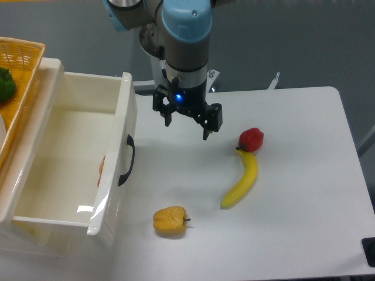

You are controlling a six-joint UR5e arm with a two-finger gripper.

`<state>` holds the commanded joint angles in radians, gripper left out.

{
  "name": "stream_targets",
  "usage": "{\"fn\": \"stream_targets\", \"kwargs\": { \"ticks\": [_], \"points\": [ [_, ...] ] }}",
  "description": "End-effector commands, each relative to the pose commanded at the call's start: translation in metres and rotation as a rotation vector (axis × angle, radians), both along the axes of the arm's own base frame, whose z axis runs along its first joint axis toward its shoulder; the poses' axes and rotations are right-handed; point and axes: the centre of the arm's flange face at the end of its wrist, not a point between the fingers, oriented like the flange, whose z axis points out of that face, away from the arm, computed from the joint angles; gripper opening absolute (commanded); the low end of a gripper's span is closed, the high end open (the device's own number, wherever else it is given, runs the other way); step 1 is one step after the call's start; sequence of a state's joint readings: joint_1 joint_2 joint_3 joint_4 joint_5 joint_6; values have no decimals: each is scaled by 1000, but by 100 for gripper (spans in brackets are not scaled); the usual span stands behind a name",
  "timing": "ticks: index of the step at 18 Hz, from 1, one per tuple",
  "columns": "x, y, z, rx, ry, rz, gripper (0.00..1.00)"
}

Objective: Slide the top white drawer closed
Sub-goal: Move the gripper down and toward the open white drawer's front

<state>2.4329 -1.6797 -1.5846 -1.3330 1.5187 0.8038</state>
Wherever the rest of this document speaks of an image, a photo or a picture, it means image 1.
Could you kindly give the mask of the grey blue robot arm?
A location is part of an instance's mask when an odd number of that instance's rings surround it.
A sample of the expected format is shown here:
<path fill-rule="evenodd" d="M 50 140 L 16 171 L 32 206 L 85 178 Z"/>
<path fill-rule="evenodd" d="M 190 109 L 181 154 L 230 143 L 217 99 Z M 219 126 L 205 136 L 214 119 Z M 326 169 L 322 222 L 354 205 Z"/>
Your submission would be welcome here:
<path fill-rule="evenodd" d="M 218 132 L 222 106 L 206 102 L 209 40 L 215 1 L 104 1 L 117 29 L 141 28 L 139 41 L 164 62 L 155 83 L 152 107 L 168 126 L 172 114 L 193 118 L 203 139 Z"/>

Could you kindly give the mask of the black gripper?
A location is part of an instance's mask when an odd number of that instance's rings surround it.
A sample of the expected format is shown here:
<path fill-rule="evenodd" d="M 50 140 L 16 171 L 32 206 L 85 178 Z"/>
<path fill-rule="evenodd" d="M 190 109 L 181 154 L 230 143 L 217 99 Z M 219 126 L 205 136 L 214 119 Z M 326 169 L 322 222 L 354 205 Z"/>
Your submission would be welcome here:
<path fill-rule="evenodd" d="M 176 107 L 186 110 L 187 115 L 193 118 L 203 128 L 203 140 L 206 141 L 212 132 L 218 132 L 223 124 L 222 105 L 219 103 L 207 104 L 206 84 L 204 81 L 192 88 L 180 86 L 180 79 L 173 78 L 168 81 L 167 88 L 158 85 L 153 93 L 152 109 L 159 112 L 165 120 L 165 126 L 172 122 L 172 114 Z"/>

